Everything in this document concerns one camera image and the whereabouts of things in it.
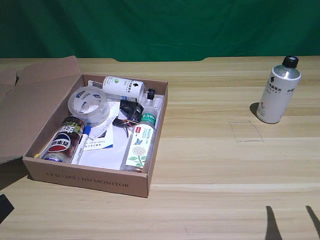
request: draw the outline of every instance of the plastic bottle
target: plastic bottle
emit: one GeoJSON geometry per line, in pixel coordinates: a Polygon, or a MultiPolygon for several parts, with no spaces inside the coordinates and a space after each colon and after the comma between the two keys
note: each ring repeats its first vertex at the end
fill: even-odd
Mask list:
{"type": "Polygon", "coordinates": [[[147,95],[147,88],[142,81],[136,81],[115,76],[106,76],[102,90],[109,97],[130,102],[141,103],[147,95]]]}
{"type": "Polygon", "coordinates": [[[149,89],[147,101],[143,106],[141,121],[134,126],[126,147],[121,171],[131,171],[141,173],[149,164],[151,157],[151,147],[154,143],[156,129],[155,124],[158,116],[154,108],[155,91],[149,89]]]}

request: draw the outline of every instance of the plastic lid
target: plastic lid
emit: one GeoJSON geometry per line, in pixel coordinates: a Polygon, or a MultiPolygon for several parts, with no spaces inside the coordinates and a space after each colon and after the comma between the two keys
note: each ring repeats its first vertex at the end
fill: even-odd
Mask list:
{"type": "Polygon", "coordinates": [[[282,62],[282,65],[287,68],[295,69],[298,65],[299,59],[296,56],[286,56],[282,62]]]}

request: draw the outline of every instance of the wood grain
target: wood grain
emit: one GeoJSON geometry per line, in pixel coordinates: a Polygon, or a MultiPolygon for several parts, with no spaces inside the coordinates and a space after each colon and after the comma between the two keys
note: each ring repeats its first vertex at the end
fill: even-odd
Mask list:
{"type": "MultiPolygon", "coordinates": [[[[279,123],[263,123],[250,111],[271,68],[282,60],[79,59],[84,73],[169,82],[150,196],[27,177],[16,181],[17,173],[9,168],[6,182],[16,182],[1,193],[15,210],[0,225],[0,239],[276,239],[270,235],[275,232],[266,236],[268,223],[268,230],[274,223],[267,218],[267,206],[283,240],[320,239],[318,222],[311,217],[313,212],[320,218],[320,56],[299,57],[302,80],[279,123]]],[[[41,61],[0,59],[0,71],[41,61]]]]}

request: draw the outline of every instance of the green label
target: green label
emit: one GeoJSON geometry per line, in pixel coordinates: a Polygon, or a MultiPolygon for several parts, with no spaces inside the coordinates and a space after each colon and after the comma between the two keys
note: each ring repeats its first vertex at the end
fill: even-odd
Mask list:
{"type": "Polygon", "coordinates": [[[141,122],[149,122],[149,123],[152,123],[153,125],[156,124],[156,117],[154,115],[152,115],[151,113],[144,113],[142,115],[142,118],[141,118],[141,122]]]}

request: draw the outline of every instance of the cardboard box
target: cardboard box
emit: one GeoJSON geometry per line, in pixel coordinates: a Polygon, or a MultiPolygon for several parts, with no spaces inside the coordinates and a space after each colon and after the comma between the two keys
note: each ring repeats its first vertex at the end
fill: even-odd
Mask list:
{"type": "Polygon", "coordinates": [[[88,80],[102,83],[105,75],[81,74],[74,56],[27,66],[16,85],[16,72],[0,73],[0,163],[23,157],[31,177],[36,181],[147,197],[154,170],[161,128],[168,99],[168,83],[143,81],[147,88],[164,95],[163,108],[157,120],[151,161],[142,172],[73,165],[33,158],[70,115],[69,96],[88,80]]]}

